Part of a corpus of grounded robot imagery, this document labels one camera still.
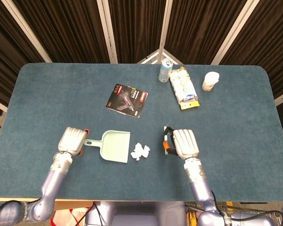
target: paper cup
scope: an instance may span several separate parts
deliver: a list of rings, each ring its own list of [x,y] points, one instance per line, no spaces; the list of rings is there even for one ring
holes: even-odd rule
[[[202,88],[204,91],[210,91],[217,82],[219,82],[219,73],[209,72],[204,77]]]

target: floor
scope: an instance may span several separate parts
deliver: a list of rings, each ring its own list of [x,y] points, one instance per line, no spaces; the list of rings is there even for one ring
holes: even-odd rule
[[[2,126],[4,123],[4,118],[5,118],[5,113],[0,116],[0,125]],[[238,206],[238,207],[247,207],[247,208],[251,208],[251,209],[257,209],[257,210],[281,210],[282,206],[283,206],[283,202],[269,202],[268,204],[244,204],[241,205],[239,202],[234,202],[233,203],[234,206]],[[45,221],[42,223],[36,223],[33,224],[34,226],[49,226],[50,223],[49,221]],[[28,223],[21,223],[19,224],[19,226],[32,226],[32,224],[28,224]]]

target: green object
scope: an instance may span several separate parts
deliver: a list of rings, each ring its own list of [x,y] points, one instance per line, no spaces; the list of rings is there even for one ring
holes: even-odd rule
[[[87,146],[100,148],[100,155],[109,161],[127,163],[129,152],[130,132],[107,130],[102,140],[84,140]]]

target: product box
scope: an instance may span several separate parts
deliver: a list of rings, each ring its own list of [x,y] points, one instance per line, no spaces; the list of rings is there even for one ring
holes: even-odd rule
[[[195,88],[185,67],[172,70],[170,81],[181,110],[200,106]]]
[[[139,118],[147,96],[148,93],[145,91],[116,84],[106,107]]]

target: blue carpet tabletop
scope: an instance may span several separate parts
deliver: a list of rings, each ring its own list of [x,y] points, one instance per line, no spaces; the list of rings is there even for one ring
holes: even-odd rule
[[[163,127],[192,129],[211,189],[219,201],[283,201],[283,131],[267,73],[259,66],[187,65],[200,107],[180,110],[160,65],[25,65],[18,76],[0,134],[0,197],[41,195],[41,186],[65,128],[131,132],[150,147],[147,159],[106,161],[84,146],[73,158],[61,199],[193,201],[183,160],[164,155]],[[220,73],[212,91],[207,72]],[[147,91],[139,119],[106,108],[119,83]]]

